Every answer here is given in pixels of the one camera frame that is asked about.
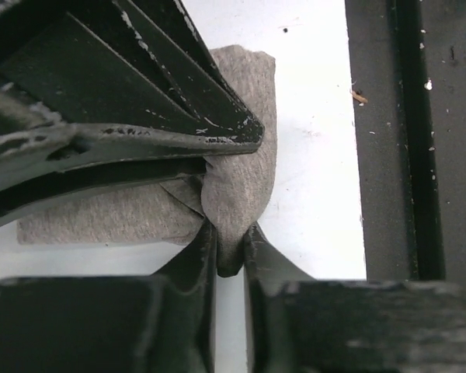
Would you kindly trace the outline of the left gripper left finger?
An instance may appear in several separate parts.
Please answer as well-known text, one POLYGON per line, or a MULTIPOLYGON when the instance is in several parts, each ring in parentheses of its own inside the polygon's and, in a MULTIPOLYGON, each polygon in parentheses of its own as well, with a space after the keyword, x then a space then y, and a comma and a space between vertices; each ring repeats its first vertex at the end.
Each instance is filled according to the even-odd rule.
POLYGON ((217 233, 151 275, 0 280, 0 372, 212 372, 217 233))

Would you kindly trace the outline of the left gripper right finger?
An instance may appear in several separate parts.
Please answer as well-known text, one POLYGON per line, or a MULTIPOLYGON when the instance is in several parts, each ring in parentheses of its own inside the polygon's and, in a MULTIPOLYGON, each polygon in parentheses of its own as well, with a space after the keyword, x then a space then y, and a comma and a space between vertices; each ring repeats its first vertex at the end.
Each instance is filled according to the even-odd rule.
POLYGON ((251 372, 466 372, 466 301, 442 281, 323 281, 244 238, 251 372))

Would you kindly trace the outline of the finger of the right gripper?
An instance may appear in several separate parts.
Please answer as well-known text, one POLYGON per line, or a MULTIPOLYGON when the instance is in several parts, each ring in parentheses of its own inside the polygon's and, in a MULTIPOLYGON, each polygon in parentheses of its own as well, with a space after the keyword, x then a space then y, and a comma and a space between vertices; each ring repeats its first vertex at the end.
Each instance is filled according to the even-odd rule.
POLYGON ((50 173, 0 191, 0 227, 70 200, 204 173, 202 158, 117 162, 50 173))
POLYGON ((263 126, 178 1, 0 1, 0 173, 191 173, 263 126))

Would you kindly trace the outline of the grey beige underwear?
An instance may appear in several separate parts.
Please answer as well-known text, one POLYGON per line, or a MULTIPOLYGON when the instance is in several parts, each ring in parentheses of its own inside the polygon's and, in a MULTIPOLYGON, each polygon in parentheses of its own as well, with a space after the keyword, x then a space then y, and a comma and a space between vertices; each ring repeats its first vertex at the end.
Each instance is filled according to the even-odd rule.
POLYGON ((242 238, 266 210, 276 173, 276 60, 230 45, 210 52, 227 83, 265 127, 252 154, 207 156, 204 176, 191 176, 69 202, 17 222, 26 245, 165 241, 185 245, 204 219, 217 229, 217 273, 235 276, 242 238))

